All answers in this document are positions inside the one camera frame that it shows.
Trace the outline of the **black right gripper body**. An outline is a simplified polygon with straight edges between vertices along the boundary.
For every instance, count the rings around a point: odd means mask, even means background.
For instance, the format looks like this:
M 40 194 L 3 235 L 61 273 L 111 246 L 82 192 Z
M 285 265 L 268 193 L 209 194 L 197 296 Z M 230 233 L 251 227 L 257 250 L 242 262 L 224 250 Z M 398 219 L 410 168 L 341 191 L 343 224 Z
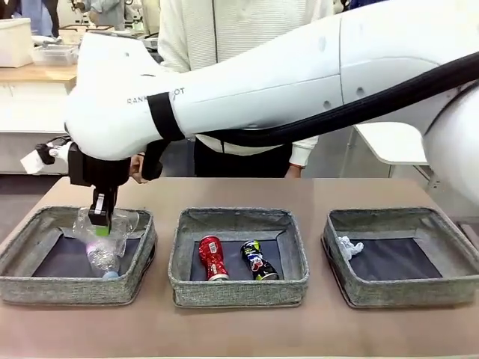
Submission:
M 72 185 L 110 188 L 129 179 L 130 158 L 106 161 L 85 155 L 72 143 L 69 149 L 69 178 Z

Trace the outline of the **person's right hand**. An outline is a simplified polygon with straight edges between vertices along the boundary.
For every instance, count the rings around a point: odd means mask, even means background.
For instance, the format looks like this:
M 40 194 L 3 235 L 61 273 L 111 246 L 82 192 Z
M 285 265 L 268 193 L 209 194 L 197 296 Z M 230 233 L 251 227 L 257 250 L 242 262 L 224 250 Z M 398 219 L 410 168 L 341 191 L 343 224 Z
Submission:
M 138 183 L 145 184 L 147 180 L 143 178 L 141 172 L 143 168 L 144 154 L 139 153 L 131 157 L 129 175 Z

